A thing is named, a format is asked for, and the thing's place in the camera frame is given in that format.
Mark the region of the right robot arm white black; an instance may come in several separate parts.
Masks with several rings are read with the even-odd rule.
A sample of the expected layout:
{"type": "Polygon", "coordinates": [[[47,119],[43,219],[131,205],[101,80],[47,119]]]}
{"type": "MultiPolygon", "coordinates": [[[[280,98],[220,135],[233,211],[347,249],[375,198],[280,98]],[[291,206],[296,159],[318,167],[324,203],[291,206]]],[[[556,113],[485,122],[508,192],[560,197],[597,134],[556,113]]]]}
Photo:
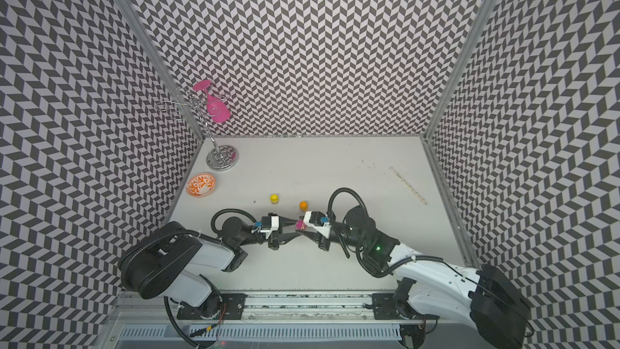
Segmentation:
{"type": "Polygon", "coordinates": [[[395,303],[405,318],[446,318],[476,330],[495,348],[520,348],[533,331],[531,303],[499,268],[465,268],[424,255],[378,230],[361,206],[342,222],[307,212],[296,229],[322,250],[339,243],[374,278],[395,276],[395,303]]]}

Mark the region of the orange patterned ceramic bowl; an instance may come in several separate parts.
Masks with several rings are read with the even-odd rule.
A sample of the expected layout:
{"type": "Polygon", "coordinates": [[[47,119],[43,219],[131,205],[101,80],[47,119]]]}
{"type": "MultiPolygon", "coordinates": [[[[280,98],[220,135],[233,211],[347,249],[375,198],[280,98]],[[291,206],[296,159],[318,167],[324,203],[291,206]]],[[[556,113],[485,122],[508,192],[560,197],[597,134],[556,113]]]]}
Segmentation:
{"type": "Polygon", "coordinates": [[[196,174],[187,182],[186,192],[189,196],[202,198],[211,195],[216,188],[216,177],[210,173],[196,174]]]}

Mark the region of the aluminium corner post left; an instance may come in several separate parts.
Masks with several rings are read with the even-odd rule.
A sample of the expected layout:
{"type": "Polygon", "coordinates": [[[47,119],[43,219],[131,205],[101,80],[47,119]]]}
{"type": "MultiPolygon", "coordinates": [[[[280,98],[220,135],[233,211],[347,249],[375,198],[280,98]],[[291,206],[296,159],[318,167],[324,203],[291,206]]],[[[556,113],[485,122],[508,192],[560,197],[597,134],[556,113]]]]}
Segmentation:
{"type": "Polygon", "coordinates": [[[153,69],[158,74],[159,78],[169,95],[169,105],[173,105],[179,111],[179,117],[187,122],[193,134],[201,141],[204,141],[204,135],[199,126],[199,123],[192,115],[190,108],[185,105],[182,92],[178,89],[178,86],[171,73],[168,71],[163,59],[161,58],[158,50],[152,42],[149,34],[146,32],[140,17],[135,11],[134,6],[129,0],[113,0],[122,14],[125,22],[137,38],[137,42],[144,50],[145,55],[150,60],[153,69]]]}

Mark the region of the pink plastic wine glass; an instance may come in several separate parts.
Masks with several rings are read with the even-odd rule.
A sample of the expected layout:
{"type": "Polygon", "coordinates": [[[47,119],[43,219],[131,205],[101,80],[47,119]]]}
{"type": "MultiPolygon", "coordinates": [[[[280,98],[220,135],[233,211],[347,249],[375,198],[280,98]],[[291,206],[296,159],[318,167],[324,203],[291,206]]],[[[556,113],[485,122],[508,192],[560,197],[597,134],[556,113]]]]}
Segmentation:
{"type": "Polygon", "coordinates": [[[193,86],[193,90],[199,95],[206,97],[207,113],[215,123],[221,124],[231,118],[231,111],[225,105],[223,100],[221,100],[218,96],[215,96],[215,93],[212,90],[212,82],[210,80],[206,79],[197,82],[193,86]]]}

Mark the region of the aluminium corner post right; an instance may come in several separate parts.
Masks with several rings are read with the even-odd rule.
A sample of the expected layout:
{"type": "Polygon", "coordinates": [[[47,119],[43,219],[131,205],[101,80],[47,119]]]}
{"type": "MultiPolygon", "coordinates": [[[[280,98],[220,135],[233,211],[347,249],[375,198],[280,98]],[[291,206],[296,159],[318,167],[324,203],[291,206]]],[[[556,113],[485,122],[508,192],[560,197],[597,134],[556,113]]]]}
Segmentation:
{"type": "Polygon", "coordinates": [[[456,88],[460,83],[467,64],[471,60],[471,56],[476,49],[476,45],[478,44],[482,33],[484,32],[484,28],[489,21],[489,17],[491,16],[497,1],[498,0],[482,0],[480,9],[476,12],[476,17],[472,23],[471,29],[468,32],[467,38],[463,43],[463,47],[459,55],[457,56],[457,61],[455,63],[454,69],[450,74],[447,85],[442,92],[438,105],[435,108],[434,113],[429,121],[429,125],[423,135],[424,139],[427,142],[430,141],[437,127],[439,127],[439,123],[445,111],[447,110],[447,107],[450,104],[451,98],[455,93],[456,88]]]}

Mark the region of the chrome glass holder stand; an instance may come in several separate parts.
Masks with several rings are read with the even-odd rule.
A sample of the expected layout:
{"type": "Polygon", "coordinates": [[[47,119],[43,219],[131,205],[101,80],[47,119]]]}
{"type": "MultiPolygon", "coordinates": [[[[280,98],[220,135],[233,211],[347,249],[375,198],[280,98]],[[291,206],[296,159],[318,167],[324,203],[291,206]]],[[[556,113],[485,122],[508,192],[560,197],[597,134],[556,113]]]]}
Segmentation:
{"type": "MultiPolygon", "coordinates": [[[[204,135],[205,142],[210,142],[212,149],[206,157],[207,166],[212,171],[228,171],[235,166],[239,160],[239,153],[237,149],[232,145],[220,145],[217,143],[215,135],[212,132],[212,126],[215,123],[207,113],[206,97],[199,95],[192,88],[180,88],[178,89],[183,94],[185,105],[187,105],[192,115],[195,117],[204,135]]],[[[227,100],[227,96],[218,96],[224,102],[227,100]]],[[[166,101],[166,107],[169,106],[169,101],[166,101]]]]}

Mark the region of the pink paint jar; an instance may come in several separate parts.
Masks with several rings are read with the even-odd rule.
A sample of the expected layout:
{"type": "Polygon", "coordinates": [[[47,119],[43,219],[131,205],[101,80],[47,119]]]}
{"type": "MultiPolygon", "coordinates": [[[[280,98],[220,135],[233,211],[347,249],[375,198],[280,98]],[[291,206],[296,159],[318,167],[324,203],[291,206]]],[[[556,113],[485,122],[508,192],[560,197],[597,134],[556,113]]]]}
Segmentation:
{"type": "Polygon", "coordinates": [[[299,220],[295,224],[295,227],[296,227],[297,230],[305,230],[307,226],[306,226],[306,224],[302,220],[299,220]]]}

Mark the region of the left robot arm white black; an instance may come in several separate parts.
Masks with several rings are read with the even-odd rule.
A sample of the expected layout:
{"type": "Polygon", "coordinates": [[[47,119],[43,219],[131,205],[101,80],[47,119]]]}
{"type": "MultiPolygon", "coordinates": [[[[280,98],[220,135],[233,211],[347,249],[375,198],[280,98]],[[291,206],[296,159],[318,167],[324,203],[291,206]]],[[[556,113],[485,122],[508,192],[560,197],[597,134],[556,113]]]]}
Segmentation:
{"type": "Polygon", "coordinates": [[[212,218],[213,238],[171,221],[124,252],[121,284],[143,299],[167,297],[210,316],[221,306],[221,292],[206,276],[190,272],[190,265],[235,271],[247,258],[244,246],[279,250],[299,236],[284,232],[296,223],[274,213],[257,220],[240,209],[223,209],[212,218]]]}

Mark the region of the aluminium corner post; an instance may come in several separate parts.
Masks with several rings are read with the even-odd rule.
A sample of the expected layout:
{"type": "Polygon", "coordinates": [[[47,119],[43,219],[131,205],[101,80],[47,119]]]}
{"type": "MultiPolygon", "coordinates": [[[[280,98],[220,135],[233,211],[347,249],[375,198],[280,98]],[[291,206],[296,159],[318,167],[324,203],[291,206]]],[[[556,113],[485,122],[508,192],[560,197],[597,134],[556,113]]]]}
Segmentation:
{"type": "Polygon", "coordinates": [[[137,42],[144,50],[145,55],[150,60],[153,69],[158,74],[159,78],[169,95],[169,105],[173,105],[179,111],[179,117],[187,122],[193,134],[201,141],[204,141],[204,135],[199,126],[199,123],[192,115],[190,108],[185,105],[182,92],[178,89],[178,86],[171,73],[168,71],[163,59],[161,58],[158,50],[152,42],[149,34],[146,32],[140,17],[135,11],[134,6],[129,0],[113,0],[122,14],[125,22],[137,38],[137,42]]]}
{"type": "Polygon", "coordinates": [[[439,127],[439,123],[445,111],[447,110],[447,107],[450,104],[451,98],[455,93],[456,88],[460,83],[467,64],[471,60],[471,56],[476,49],[476,45],[478,44],[482,33],[484,32],[484,28],[489,21],[489,17],[491,16],[497,1],[498,0],[482,0],[480,9],[476,12],[476,17],[472,23],[471,29],[468,32],[467,38],[463,43],[463,47],[459,55],[457,56],[457,61],[455,63],[454,69],[450,74],[447,85],[442,92],[438,105],[435,108],[434,113],[429,121],[429,125],[423,135],[424,139],[427,142],[430,141],[437,127],[439,127]]]}

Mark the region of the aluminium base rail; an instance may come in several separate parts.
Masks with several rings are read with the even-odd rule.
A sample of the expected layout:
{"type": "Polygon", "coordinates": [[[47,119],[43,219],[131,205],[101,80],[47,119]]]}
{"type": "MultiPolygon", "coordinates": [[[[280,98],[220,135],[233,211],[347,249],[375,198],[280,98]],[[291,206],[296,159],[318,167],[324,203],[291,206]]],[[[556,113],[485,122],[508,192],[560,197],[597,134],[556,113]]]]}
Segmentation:
{"type": "Polygon", "coordinates": [[[136,292],[122,292],[103,326],[166,324],[180,326],[225,324],[392,324],[457,323],[468,317],[476,294],[469,292],[458,305],[452,299],[421,284],[408,292],[384,291],[250,291],[214,290],[202,303],[192,305],[180,297],[169,298],[171,312],[162,296],[143,299],[136,292]]]}

